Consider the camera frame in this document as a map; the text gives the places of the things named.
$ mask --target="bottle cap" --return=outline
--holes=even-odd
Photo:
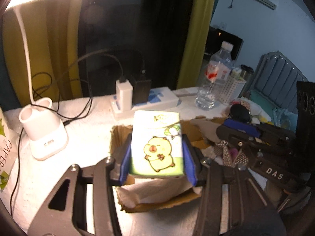
[[[225,42],[225,41],[222,42],[221,47],[222,47],[223,49],[228,50],[229,52],[231,52],[232,49],[233,49],[233,45],[232,45],[231,43],[228,43],[228,42]]]

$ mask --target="white basket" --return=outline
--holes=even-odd
[[[219,95],[219,100],[224,105],[229,105],[241,93],[246,81],[239,77],[238,79],[228,76],[222,92]]]

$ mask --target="yellow curtain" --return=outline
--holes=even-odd
[[[201,68],[214,0],[194,0],[177,89],[196,85]]]
[[[78,57],[78,23],[82,0],[40,0],[21,7],[29,47],[32,75],[49,73],[53,80],[59,79],[69,65]],[[26,60],[22,35],[13,10],[3,18],[4,57],[10,80],[22,106],[30,103]],[[58,85],[51,86],[42,96],[63,100],[82,96],[78,65],[72,67]],[[48,75],[38,75],[33,80],[37,89],[50,83]]]

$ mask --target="black charger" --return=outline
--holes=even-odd
[[[146,78],[145,70],[139,74],[132,74],[129,82],[133,87],[132,103],[136,105],[148,102],[152,80]]]

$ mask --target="white charger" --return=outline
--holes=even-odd
[[[121,80],[116,81],[116,97],[117,105],[120,111],[129,111],[132,108],[132,91],[133,87],[131,83],[126,80],[125,82]]]

